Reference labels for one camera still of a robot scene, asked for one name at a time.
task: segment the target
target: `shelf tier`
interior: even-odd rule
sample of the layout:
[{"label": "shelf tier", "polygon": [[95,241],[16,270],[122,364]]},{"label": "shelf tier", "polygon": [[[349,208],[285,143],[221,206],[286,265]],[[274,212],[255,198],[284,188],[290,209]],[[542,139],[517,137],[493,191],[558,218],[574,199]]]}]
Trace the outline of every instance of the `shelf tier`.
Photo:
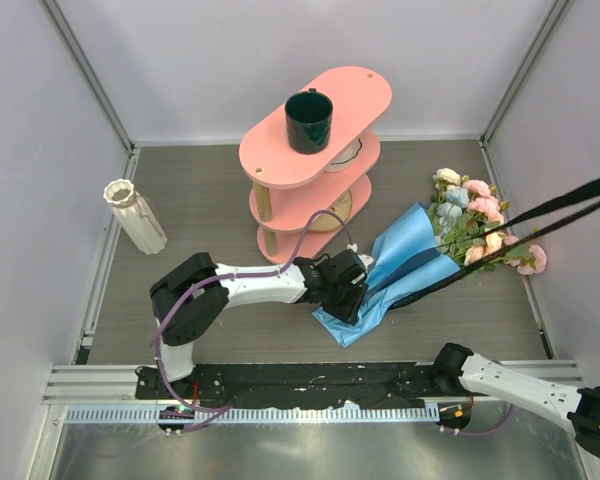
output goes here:
[{"label": "shelf tier", "polygon": [[268,222],[260,220],[258,203],[253,189],[249,194],[251,215],[260,225],[274,232],[299,232],[307,224],[309,217],[317,210],[333,205],[353,183],[367,173],[378,161],[380,142],[371,130],[361,136],[362,148],[351,166],[340,172],[323,173],[313,182],[302,187],[269,190],[272,218]]},{"label": "shelf tier", "polygon": [[271,189],[297,188],[329,163],[382,115],[391,102],[389,83],[362,67],[327,70],[303,90],[315,88],[333,103],[331,137],[321,152],[303,155],[287,141],[284,104],[258,123],[240,143],[240,162],[249,178]]},{"label": "shelf tier", "polygon": [[[351,214],[349,215],[347,222],[355,217],[357,213],[362,210],[362,207],[364,207],[369,201],[369,198],[371,197],[371,180],[369,180],[367,175],[363,175],[351,186],[350,190],[353,204],[351,206]],[[262,255],[264,255],[264,257],[271,263],[285,263],[287,260],[289,260],[289,257],[293,253],[293,249],[298,243],[300,232],[276,233],[275,236],[278,244],[278,252],[275,255],[269,255],[265,246],[264,229],[265,227],[260,225],[258,227],[257,234],[258,247],[260,248]],[[315,257],[318,252],[320,252],[325,245],[327,245],[333,239],[333,237],[340,232],[340,230],[342,230],[342,227],[332,230],[331,232],[309,232],[300,246],[298,256],[309,258]]]}]

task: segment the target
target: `mug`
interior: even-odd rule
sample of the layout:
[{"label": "mug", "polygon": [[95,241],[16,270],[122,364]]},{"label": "mug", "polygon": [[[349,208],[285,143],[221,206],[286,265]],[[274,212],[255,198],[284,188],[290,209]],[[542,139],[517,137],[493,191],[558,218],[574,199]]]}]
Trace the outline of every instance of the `mug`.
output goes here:
[{"label": "mug", "polygon": [[289,145],[298,153],[325,149],[331,134],[333,104],[329,97],[310,88],[292,95],[284,105]]}]

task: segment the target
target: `beige plate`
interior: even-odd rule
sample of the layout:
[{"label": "beige plate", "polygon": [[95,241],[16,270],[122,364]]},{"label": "beige plate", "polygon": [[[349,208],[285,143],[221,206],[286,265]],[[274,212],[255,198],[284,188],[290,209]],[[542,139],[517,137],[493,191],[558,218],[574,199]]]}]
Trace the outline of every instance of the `beige plate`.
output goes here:
[{"label": "beige plate", "polygon": [[[334,212],[343,220],[347,220],[351,214],[351,192],[347,190],[347,193],[342,195],[336,203],[329,207],[329,210]],[[333,218],[331,215],[320,215],[311,224],[310,232],[330,232],[340,227],[340,222]]]}]

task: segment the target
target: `blue fabric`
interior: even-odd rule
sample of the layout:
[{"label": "blue fabric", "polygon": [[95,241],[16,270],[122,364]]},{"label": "blue fabric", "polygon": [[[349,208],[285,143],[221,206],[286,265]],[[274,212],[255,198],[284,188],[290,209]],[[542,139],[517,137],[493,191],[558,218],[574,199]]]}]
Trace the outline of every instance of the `blue fabric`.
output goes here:
[{"label": "blue fabric", "polygon": [[358,310],[356,325],[341,322],[322,308],[313,312],[313,316],[340,345],[348,347],[380,325],[393,302],[459,270],[435,246],[427,213],[420,204],[412,206],[373,243],[371,256],[375,267],[367,276],[369,293]]}]

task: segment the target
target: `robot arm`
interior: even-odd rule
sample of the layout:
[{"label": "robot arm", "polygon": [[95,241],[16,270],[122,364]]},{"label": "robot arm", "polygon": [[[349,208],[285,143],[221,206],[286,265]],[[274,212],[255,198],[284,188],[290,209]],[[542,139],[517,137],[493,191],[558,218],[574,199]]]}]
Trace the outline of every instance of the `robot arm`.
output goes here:
[{"label": "robot arm", "polygon": [[562,427],[583,449],[600,457],[600,387],[577,388],[529,377],[453,343],[444,346],[433,367],[443,393],[462,388],[500,398]]},{"label": "robot arm", "polygon": [[[173,316],[160,339],[160,357],[169,381],[193,370],[193,342],[220,313],[231,307],[261,302],[316,303],[334,317],[355,324],[367,292],[366,273],[371,257],[347,249],[316,260],[297,257],[284,271],[282,265],[232,267],[215,264],[208,253],[197,253],[151,287],[158,325],[181,295],[194,283],[219,275],[233,275],[209,283]],[[258,276],[279,271],[278,275]]]}]

